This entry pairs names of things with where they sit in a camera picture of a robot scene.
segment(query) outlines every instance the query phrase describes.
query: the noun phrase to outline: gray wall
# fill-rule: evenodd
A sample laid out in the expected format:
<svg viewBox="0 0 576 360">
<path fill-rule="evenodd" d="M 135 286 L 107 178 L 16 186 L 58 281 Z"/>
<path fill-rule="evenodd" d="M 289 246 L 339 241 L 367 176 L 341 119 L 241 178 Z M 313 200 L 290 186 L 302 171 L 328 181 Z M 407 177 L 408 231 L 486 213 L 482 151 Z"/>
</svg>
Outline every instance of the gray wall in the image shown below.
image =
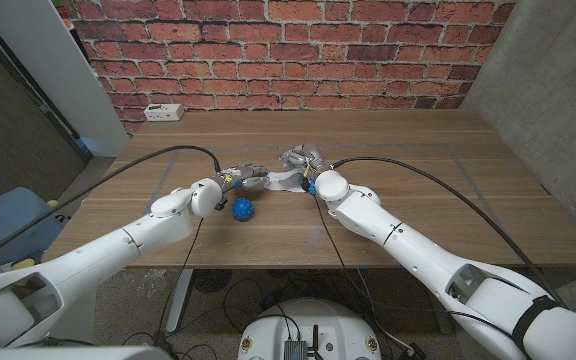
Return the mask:
<svg viewBox="0 0 576 360">
<path fill-rule="evenodd" d="M 520 0 L 461 108 L 481 113 L 576 219 L 576 0 Z M 560 293 L 576 310 L 576 280 Z"/>
</svg>

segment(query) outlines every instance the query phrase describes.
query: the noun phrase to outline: cable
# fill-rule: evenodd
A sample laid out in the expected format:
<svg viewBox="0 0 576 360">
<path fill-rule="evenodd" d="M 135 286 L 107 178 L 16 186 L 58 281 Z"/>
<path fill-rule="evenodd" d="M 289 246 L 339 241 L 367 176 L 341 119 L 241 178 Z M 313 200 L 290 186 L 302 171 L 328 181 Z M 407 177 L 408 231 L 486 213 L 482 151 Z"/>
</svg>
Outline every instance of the cable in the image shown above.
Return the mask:
<svg viewBox="0 0 576 360">
<path fill-rule="evenodd" d="M 286 322 L 286 329 L 288 329 L 288 340 L 292 340 L 292 334 L 290 334 L 290 326 L 288 325 L 288 319 L 285 317 L 286 313 L 284 312 L 284 309 L 281 308 L 281 305 L 279 305 L 279 303 L 277 303 L 277 307 L 279 308 L 281 313 L 284 315 L 284 321 Z"/>
<path fill-rule="evenodd" d="M 148 159 L 151 159 L 155 156 L 170 152 L 170 151 L 174 151 L 174 150 L 181 150 L 181 149 L 190 149 L 190 150 L 197 150 L 197 151 L 201 151 L 203 153 L 208 154 L 215 165 L 215 172 L 220 172 L 221 171 L 221 166 L 219 165 L 219 160 L 217 160 L 217 157 L 211 153 L 210 151 L 208 151 L 207 149 L 204 149 L 202 147 L 198 147 L 198 146 L 193 146 L 193 145 L 175 145 L 175 146 L 171 146 L 171 147 L 167 147 L 165 149 L 161 149 L 159 151 L 155 151 L 153 153 L 150 153 L 146 156 L 142 156 L 137 160 L 133 160 L 131 162 L 129 162 L 128 164 L 120 167 L 119 169 L 113 171 L 112 173 L 104 176 L 103 178 L 101 178 L 99 181 L 95 182 L 94 184 L 92 184 L 91 186 L 85 188 L 84 190 L 78 192 L 77 194 L 75 194 L 74 196 L 72 196 L 71 198 L 69 198 L 68 200 L 62 202 L 61 204 L 55 206 L 54 208 L 50 209 L 49 211 L 45 212 L 43 215 L 40 215 L 38 217 L 36 217 L 34 220 L 30 221 L 29 223 L 27 223 L 26 225 L 22 226 L 21 228 L 17 229 L 15 232 L 13 232 L 12 234 L 6 236 L 3 240 L 0 241 L 0 249 L 2 247 L 4 247 L 6 244 L 8 244 L 9 242 L 11 242 L 12 240 L 14 240 L 17 236 L 23 234 L 25 231 L 27 231 L 28 229 L 32 228 L 33 226 L 39 224 L 41 221 L 43 221 L 44 219 L 50 217 L 52 214 L 56 213 L 57 211 L 63 209 L 66 205 L 70 204 L 71 202 L 77 200 L 78 198 L 80 198 L 83 195 L 86 195 L 87 193 L 89 193 L 90 191 L 92 191 L 94 188 L 96 188 L 97 186 L 105 183 L 106 181 L 112 179 L 113 177 L 121 174 L 122 172 L 124 172 L 125 170 L 130 169 L 131 167 L 142 163 Z"/>
<path fill-rule="evenodd" d="M 139 332 L 136 332 L 136 333 L 128 336 L 128 338 L 126 338 L 126 340 L 124 340 L 124 342 L 121 345 L 126 345 L 128 340 L 132 339 L 133 337 L 135 337 L 137 335 L 146 335 L 150 338 L 150 341 L 152 341 L 153 343 L 155 342 L 155 339 L 152 337 L 152 335 L 148 334 L 147 332 L 139 331 Z"/>
<path fill-rule="evenodd" d="M 270 317 L 282 317 L 284 319 L 288 319 L 288 320 L 292 321 L 292 323 L 295 324 L 295 327 L 297 328 L 297 341 L 301 341 L 301 330 L 299 330 L 299 325 L 297 325 L 297 322 L 293 318 L 291 318 L 290 316 L 286 316 L 283 314 L 269 314 L 269 315 L 258 316 L 256 320 L 270 318 Z"/>
<path fill-rule="evenodd" d="M 444 189 L 448 190 L 450 193 L 452 193 L 457 198 L 459 198 L 459 200 L 466 203 L 466 205 L 468 205 L 473 211 L 475 211 L 477 213 L 477 215 L 479 215 L 482 219 L 484 219 L 484 221 L 486 221 L 488 223 L 488 225 L 490 225 L 490 227 L 492 227 L 497 232 L 497 234 L 499 234 L 499 236 L 501 236 L 501 238 L 504 239 L 504 241 L 517 254 L 517 256 L 519 256 L 519 258 L 524 262 L 524 264 L 526 264 L 526 266 L 528 266 L 530 271 L 532 271 L 532 273 L 539 279 L 539 281 L 541 281 L 542 285 L 544 286 L 545 290 L 548 291 L 550 296 L 552 296 L 552 298 L 555 299 L 555 301 L 561 307 L 563 307 L 565 309 L 568 308 L 566 306 L 566 303 L 563 301 L 563 299 L 559 296 L 559 294 L 557 294 L 557 291 L 550 285 L 550 283 L 548 283 L 546 278 L 539 272 L 539 270 L 537 269 L 535 264 L 521 250 L 521 248 L 510 238 L 510 236 L 508 236 L 508 234 L 506 234 L 506 232 L 501 227 L 499 227 L 499 225 L 497 225 L 497 223 L 495 223 L 485 212 L 483 212 L 479 207 L 477 207 L 477 205 L 473 204 L 472 201 L 468 200 L 468 198 L 463 196 L 459 191 L 453 189 L 450 185 L 446 184 L 445 182 L 441 181 L 440 179 L 436 178 L 435 176 L 433 176 L 433 175 L 431 175 L 431 174 L 429 174 L 423 170 L 420 170 L 420 169 L 418 169 L 412 165 L 408 165 L 408 164 L 401 162 L 399 160 L 394 160 L 394 159 L 389 159 L 389 158 L 373 157 L 373 156 L 348 158 L 348 159 L 343 159 L 343 160 L 337 161 L 336 163 L 332 164 L 332 168 L 336 169 L 336 168 L 340 167 L 341 165 L 348 163 L 348 162 L 352 162 L 352 161 L 383 161 L 383 162 L 399 165 L 399 166 L 404 167 L 408 170 L 412 170 L 412 171 L 416 172 L 417 174 L 420 174 L 420 175 L 436 182 L 437 184 L 441 185 Z"/>
<path fill-rule="evenodd" d="M 399 340 L 398 338 L 394 337 L 391 333 L 389 333 L 388 331 L 386 331 L 386 329 L 384 329 L 383 326 L 381 326 L 381 324 L 379 323 L 379 320 L 377 320 L 377 312 L 375 312 L 375 305 L 373 305 L 372 303 L 372 298 L 370 297 L 370 290 L 368 290 L 368 285 L 366 285 L 366 281 L 364 280 L 364 277 L 361 275 L 361 270 L 357 269 L 357 273 L 359 274 L 359 278 L 361 279 L 361 282 L 364 284 L 364 289 L 366 289 L 366 294 L 368 294 L 368 299 L 370 300 L 370 307 L 372 308 L 372 313 L 373 313 L 373 319 L 375 320 L 375 324 L 377 324 L 377 327 L 386 335 L 388 336 L 390 339 L 392 339 L 396 344 L 399 344 L 405 348 L 408 349 L 408 356 L 412 356 L 415 354 L 415 349 L 413 349 L 412 347 L 410 347 L 410 345 L 406 344 L 405 342 Z"/>
<path fill-rule="evenodd" d="M 42 345 L 42 346 L 59 346 L 59 344 L 76 344 L 76 345 L 83 345 L 83 346 L 97 346 L 93 343 L 89 343 L 87 341 L 81 341 L 81 340 L 75 340 L 75 339 L 58 339 L 58 338 L 54 338 L 54 337 L 47 337 L 45 339 L 39 340 L 39 341 L 35 341 L 35 342 L 31 342 L 28 344 L 24 344 L 24 345 L 20 345 L 17 346 L 17 349 L 19 348 L 26 348 L 26 347 L 31 347 L 31 346 L 35 346 L 35 345 Z"/>
</svg>

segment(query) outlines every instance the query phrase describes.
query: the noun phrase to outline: red brick wall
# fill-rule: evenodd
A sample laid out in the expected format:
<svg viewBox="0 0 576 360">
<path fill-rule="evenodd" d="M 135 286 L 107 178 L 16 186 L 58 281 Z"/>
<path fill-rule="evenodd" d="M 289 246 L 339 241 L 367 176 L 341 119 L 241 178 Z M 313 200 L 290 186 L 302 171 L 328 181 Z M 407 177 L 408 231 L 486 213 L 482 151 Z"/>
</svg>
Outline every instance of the red brick wall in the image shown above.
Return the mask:
<svg viewBox="0 0 576 360">
<path fill-rule="evenodd" d="M 457 108 L 514 1 L 70 0 L 126 129 L 189 109 Z"/>
</svg>

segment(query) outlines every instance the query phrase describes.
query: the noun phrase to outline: power strip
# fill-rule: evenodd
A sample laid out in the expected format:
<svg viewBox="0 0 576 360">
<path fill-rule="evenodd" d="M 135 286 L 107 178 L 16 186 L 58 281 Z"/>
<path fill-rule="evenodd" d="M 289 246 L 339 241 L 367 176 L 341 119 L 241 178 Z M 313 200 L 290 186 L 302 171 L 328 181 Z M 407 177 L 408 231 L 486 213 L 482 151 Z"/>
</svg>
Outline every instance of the power strip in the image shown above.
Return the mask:
<svg viewBox="0 0 576 360">
<path fill-rule="evenodd" d="M 150 104 L 144 110 L 148 121 L 179 121 L 184 115 L 180 104 Z"/>
</svg>

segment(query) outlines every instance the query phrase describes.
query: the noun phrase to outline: brick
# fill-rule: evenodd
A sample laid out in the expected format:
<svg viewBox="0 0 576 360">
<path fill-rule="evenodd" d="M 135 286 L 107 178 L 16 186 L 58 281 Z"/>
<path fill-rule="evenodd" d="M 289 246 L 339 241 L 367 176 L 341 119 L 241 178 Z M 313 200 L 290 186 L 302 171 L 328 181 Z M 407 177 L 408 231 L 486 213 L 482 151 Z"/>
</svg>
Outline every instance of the brick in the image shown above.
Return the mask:
<svg viewBox="0 0 576 360">
<path fill-rule="evenodd" d="M 264 3 L 261 1 L 240 1 L 239 15 L 242 20 L 265 20 Z"/>
<path fill-rule="evenodd" d="M 490 54 L 490 50 L 492 50 L 492 46 L 485 46 L 477 51 L 477 55 L 475 55 L 475 62 L 479 64 L 483 64 L 486 61 L 486 58 Z"/>
<path fill-rule="evenodd" d="M 124 118 L 130 120 L 146 120 L 146 115 L 144 114 L 144 109 L 142 108 L 124 108 Z M 141 122 L 124 122 L 124 124 L 135 124 L 141 125 Z M 136 131 L 139 129 L 139 126 L 132 128 L 132 130 Z"/>
<path fill-rule="evenodd" d="M 355 76 L 358 78 L 374 78 L 377 76 L 377 65 L 357 64 Z"/>
<path fill-rule="evenodd" d="M 138 91 L 179 92 L 179 81 L 173 79 L 135 79 Z"/>
<path fill-rule="evenodd" d="M 205 41 L 228 41 L 225 25 L 204 24 L 201 28 L 201 37 Z"/>
<path fill-rule="evenodd" d="M 343 81 L 341 83 L 342 94 L 350 95 L 373 95 L 384 91 L 383 81 Z"/>
<path fill-rule="evenodd" d="M 399 61 L 417 61 L 421 56 L 421 51 L 424 48 L 421 46 L 400 46 L 397 52 L 397 60 Z"/>
<path fill-rule="evenodd" d="M 357 61 L 389 61 L 395 57 L 395 45 L 350 45 L 348 60 Z"/>
<path fill-rule="evenodd" d="M 316 47 L 306 44 L 272 44 L 270 57 L 276 60 L 316 60 L 319 51 Z"/>
<path fill-rule="evenodd" d="M 434 14 L 434 4 L 413 4 L 408 11 L 408 21 L 430 21 Z"/>
<path fill-rule="evenodd" d="M 437 102 L 435 109 L 458 109 L 462 101 L 464 101 L 463 96 L 445 97 Z"/>
<path fill-rule="evenodd" d="M 239 44 L 197 44 L 195 55 L 201 59 L 241 59 Z"/>
<path fill-rule="evenodd" d="M 190 44 L 170 44 L 168 45 L 170 57 L 173 59 L 192 59 L 192 46 Z"/>
<path fill-rule="evenodd" d="M 248 60 L 261 60 L 268 55 L 268 46 L 265 44 L 246 44 L 244 52 Z"/>
<path fill-rule="evenodd" d="M 349 109 L 367 109 L 369 104 L 369 96 L 351 96 L 348 100 Z"/>
<path fill-rule="evenodd" d="M 184 1 L 186 17 L 191 20 L 237 20 L 235 1 Z"/>
<path fill-rule="evenodd" d="M 435 106 L 437 99 L 432 97 L 420 96 L 415 101 L 415 109 L 432 109 Z"/>
<path fill-rule="evenodd" d="M 512 12 L 512 9 L 515 7 L 515 4 L 502 4 L 499 5 L 495 13 L 492 14 L 492 22 L 496 24 L 505 24 L 508 20 L 508 16 Z"/>
<path fill-rule="evenodd" d="M 413 98 L 373 96 L 370 99 L 371 109 L 410 109 L 414 104 Z"/>
<path fill-rule="evenodd" d="M 121 23 L 121 31 L 123 31 L 128 41 L 147 40 L 150 38 L 146 32 L 146 25 L 142 23 Z"/>
<path fill-rule="evenodd" d="M 390 79 L 423 79 L 425 65 L 391 64 L 381 67 L 381 77 Z"/>
<path fill-rule="evenodd" d="M 468 40 L 470 29 L 465 25 L 450 25 L 444 32 L 444 38 L 441 42 L 446 44 L 465 44 Z"/>
<path fill-rule="evenodd" d="M 348 20 L 350 10 L 349 3 L 326 2 L 326 20 L 343 21 Z"/>
<path fill-rule="evenodd" d="M 428 46 L 424 51 L 425 61 L 464 62 L 470 61 L 476 48 Z"/>
<path fill-rule="evenodd" d="M 322 81 L 317 85 L 318 95 L 337 95 L 339 94 L 339 82 Z"/>
<path fill-rule="evenodd" d="M 176 0 L 157 0 L 155 8 L 157 8 L 157 14 L 160 19 L 180 20 L 184 17 Z"/>
<path fill-rule="evenodd" d="M 149 104 L 172 104 L 172 100 L 170 99 L 169 94 L 157 94 L 157 93 L 150 93 L 148 95 L 150 97 Z"/>
<path fill-rule="evenodd" d="M 313 81 L 282 81 L 272 82 L 272 92 L 277 94 L 312 94 L 315 92 Z"/>
<path fill-rule="evenodd" d="M 324 45 L 321 50 L 322 60 L 344 60 L 346 58 L 345 45 Z"/>
<path fill-rule="evenodd" d="M 101 86 L 104 88 L 104 90 L 112 91 L 112 86 L 110 86 L 110 81 L 108 80 L 108 78 L 100 77 L 99 82 L 101 83 Z"/>
<path fill-rule="evenodd" d="M 279 24 L 231 24 L 230 38 L 244 41 L 276 41 L 281 39 Z"/>
<path fill-rule="evenodd" d="M 352 77 L 353 64 L 310 64 L 308 77 L 311 79 L 348 79 Z"/>
<path fill-rule="evenodd" d="M 239 107 L 244 109 L 276 109 L 279 107 L 279 98 L 276 95 L 240 96 Z"/>
<path fill-rule="evenodd" d="M 88 55 L 89 58 L 97 57 L 97 52 L 95 51 L 95 48 L 92 47 L 91 43 L 85 41 L 82 42 L 82 44 L 84 44 L 84 51 L 86 52 L 86 55 Z"/>
<path fill-rule="evenodd" d="M 135 91 L 135 86 L 132 84 L 132 81 L 130 81 L 130 79 L 111 79 L 110 82 L 116 92 Z"/>
<path fill-rule="evenodd" d="M 479 73 L 480 66 L 460 66 L 455 65 L 450 70 L 448 79 L 452 80 L 475 80 Z"/>
<path fill-rule="evenodd" d="M 272 20 L 321 20 L 321 9 L 310 1 L 270 1 L 268 16 Z"/>
<path fill-rule="evenodd" d="M 449 3 L 439 4 L 435 21 L 450 23 L 486 23 L 490 19 L 492 3 Z"/>
<path fill-rule="evenodd" d="M 459 90 L 459 84 L 422 81 L 410 87 L 413 95 L 452 95 Z"/>
<path fill-rule="evenodd" d="M 215 101 L 210 95 L 173 95 L 170 101 L 189 109 L 212 109 Z"/>
<path fill-rule="evenodd" d="M 286 76 L 291 78 L 304 78 L 308 73 L 306 65 L 297 63 L 286 63 Z"/>
<path fill-rule="evenodd" d="M 122 121 L 121 125 L 124 126 L 124 130 L 126 130 L 126 132 L 128 134 L 134 134 L 137 131 L 139 131 L 139 128 L 141 127 L 141 125 L 143 124 L 143 122 L 133 122 L 133 121 Z"/>
<path fill-rule="evenodd" d="M 239 76 L 247 78 L 281 77 L 281 64 L 239 64 Z"/>
<path fill-rule="evenodd" d="M 439 41 L 441 25 L 398 24 L 388 33 L 389 42 L 433 44 Z"/>
<path fill-rule="evenodd" d="M 477 25 L 472 29 L 468 42 L 476 44 L 494 44 L 501 33 L 502 26 Z"/>
<path fill-rule="evenodd" d="M 77 21 L 75 28 L 82 39 L 126 40 L 121 26 L 115 21 Z"/>
<path fill-rule="evenodd" d="M 77 9 L 79 10 L 79 15 L 84 19 L 103 19 L 104 13 L 97 4 L 89 2 L 77 2 Z"/>
<path fill-rule="evenodd" d="M 235 63 L 212 63 L 212 70 L 215 76 L 221 78 L 235 78 L 237 77 L 237 64 Z"/>
<path fill-rule="evenodd" d="M 118 59 L 121 57 L 117 44 L 112 42 L 98 42 L 95 43 L 95 49 L 99 57 L 106 59 Z"/>
<path fill-rule="evenodd" d="M 199 41 L 199 25 L 155 22 L 148 24 L 148 31 L 153 40 Z"/>
<path fill-rule="evenodd" d="M 148 97 L 145 94 L 108 94 L 110 102 L 115 106 L 145 106 Z"/>
<path fill-rule="evenodd" d="M 367 25 L 361 31 L 361 41 L 363 42 L 384 42 L 386 39 L 386 26 Z"/>
<path fill-rule="evenodd" d="M 361 28 L 359 25 L 312 25 L 310 39 L 324 42 L 359 41 Z"/>
<path fill-rule="evenodd" d="M 428 68 L 426 77 L 431 79 L 445 79 L 450 72 L 450 66 L 447 65 L 431 65 Z"/>
<path fill-rule="evenodd" d="M 308 25 L 286 24 L 286 41 L 308 41 Z"/>
<path fill-rule="evenodd" d="M 282 96 L 281 97 L 282 109 L 300 109 L 301 98 L 298 96 Z"/>
<path fill-rule="evenodd" d="M 344 109 L 346 99 L 339 96 L 309 96 L 304 98 L 307 109 Z"/>
<path fill-rule="evenodd" d="M 459 87 L 459 95 L 466 95 L 468 94 L 468 91 L 470 91 L 470 88 L 472 87 L 472 83 L 462 83 L 461 86 Z"/>
<path fill-rule="evenodd" d="M 384 1 L 356 1 L 352 19 L 361 21 L 403 21 L 408 9 L 403 3 Z"/>
<path fill-rule="evenodd" d="M 408 92 L 410 84 L 405 81 L 394 81 L 386 86 L 388 95 L 404 95 Z"/>
<path fill-rule="evenodd" d="M 101 4 L 111 19 L 152 19 L 157 14 L 150 0 L 101 0 Z"/>
<path fill-rule="evenodd" d="M 212 94 L 243 94 L 246 92 L 246 82 L 242 80 L 204 80 L 206 93 Z"/>
<path fill-rule="evenodd" d="M 205 77 L 210 76 L 208 63 L 205 62 L 170 62 L 167 65 L 169 76 L 192 76 Z"/>
<path fill-rule="evenodd" d="M 203 86 L 197 79 L 181 80 L 181 91 L 185 94 L 197 94 L 203 92 Z"/>
<path fill-rule="evenodd" d="M 270 89 L 270 81 L 251 80 L 248 82 L 248 92 L 251 94 L 267 94 Z"/>
<path fill-rule="evenodd" d="M 237 97 L 236 96 L 217 96 L 218 109 L 236 109 Z"/>
<path fill-rule="evenodd" d="M 134 76 L 139 75 L 137 65 L 132 61 L 91 61 L 98 75 Z"/>
</svg>

